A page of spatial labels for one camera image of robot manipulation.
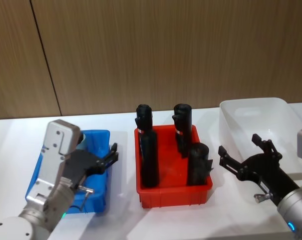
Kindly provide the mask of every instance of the black tube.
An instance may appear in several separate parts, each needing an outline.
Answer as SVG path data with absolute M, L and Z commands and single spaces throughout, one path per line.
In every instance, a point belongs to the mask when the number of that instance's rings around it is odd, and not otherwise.
M 209 148 L 203 143 L 193 143 L 190 147 L 187 185 L 205 185 L 206 178 L 212 170 L 213 160 L 208 160 Z
M 141 178 L 146 188 L 159 184 L 159 165 L 157 152 L 157 135 L 153 130 L 140 134 L 142 153 Z
M 177 104 L 172 116 L 175 125 L 177 148 L 183 158 L 189 153 L 192 142 L 192 108 L 188 104 Z
M 159 166 L 157 150 L 157 134 L 152 130 L 152 109 L 149 105 L 140 104 L 136 109 L 135 119 L 140 139 L 142 155 L 141 179 L 146 188 L 159 184 Z

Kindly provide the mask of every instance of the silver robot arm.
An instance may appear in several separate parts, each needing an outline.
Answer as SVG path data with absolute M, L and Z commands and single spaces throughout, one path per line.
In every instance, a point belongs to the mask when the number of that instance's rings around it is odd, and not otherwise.
M 103 174 L 118 160 L 116 143 L 103 159 L 76 149 L 80 128 L 62 120 L 48 124 L 41 154 L 38 178 L 28 193 L 27 204 L 19 216 L 0 221 L 0 240 L 47 240 L 63 214 L 73 203 L 77 191 L 85 200 L 94 193 L 82 184 L 92 174 Z
M 302 130 L 297 135 L 297 155 L 302 158 Z M 302 239 L 302 188 L 287 194 L 279 203 L 277 210 L 296 238 Z
M 80 128 L 62 120 L 48 124 L 38 178 L 19 216 L 0 221 L 0 240 L 46 240 L 73 203 L 74 191 L 62 177 L 76 148 Z

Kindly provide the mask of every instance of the blue plastic bin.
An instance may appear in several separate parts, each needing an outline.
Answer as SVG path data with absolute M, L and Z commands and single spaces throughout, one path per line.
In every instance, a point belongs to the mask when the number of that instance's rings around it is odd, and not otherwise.
M 84 130 L 82 132 L 85 134 L 86 141 L 87 141 L 87 150 L 90 153 L 95 154 L 96 156 L 102 158 L 109 152 L 110 131 Z M 25 194 L 25 199 L 38 177 L 41 162 L 42 162 L 42 155 L 40 154 L 29 187 Z M 107 178 L 108 178 L 107 171 L 105 171 L 105 173 L 102 175 L 95 174 L 89 176 L 84 182 L 84 186 L 94 189 L 94 194 L 88 197 L 82 211 L 80 211 L 76 207 L 74 208 L 72 207 L 69 208 L 67 214 L 103 212 L 106 206 L 105 195 L 106 195 Z M 84 197 L 85 197 L 85 193 L 83 192 L 77 193 L 75 195 L 74 202 L 72 205 L 80 207 L 84 201 Z

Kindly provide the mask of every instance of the red plastic bin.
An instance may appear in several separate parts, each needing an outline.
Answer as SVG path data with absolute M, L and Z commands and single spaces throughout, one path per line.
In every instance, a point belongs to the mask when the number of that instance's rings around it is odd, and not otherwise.
M 177 150 L 175 126 L 154 126 L 153 130 L 157 133 L 160 183 L 157 187 L 152 188 L 146 188 L 142 184 L 140 175 L 142 155 L 138 131 L 137 129 L 134 131 L 136 190 L 140 195 L 142 207 L 154 208 L 206 203 L 207 192 L 213 186 L 212 179 L 208 176 L 206 185 L 186 185 L 188 158 L 182 158 Z M 192 142 L 200 142 L 194 125 L 192 127 Z

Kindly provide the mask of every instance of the wooden wall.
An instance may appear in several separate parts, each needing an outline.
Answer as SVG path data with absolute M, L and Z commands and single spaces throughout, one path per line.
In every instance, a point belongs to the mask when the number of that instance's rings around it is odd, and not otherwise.
M 0 0 L 0 118 L 60 115 L 29 0 Z

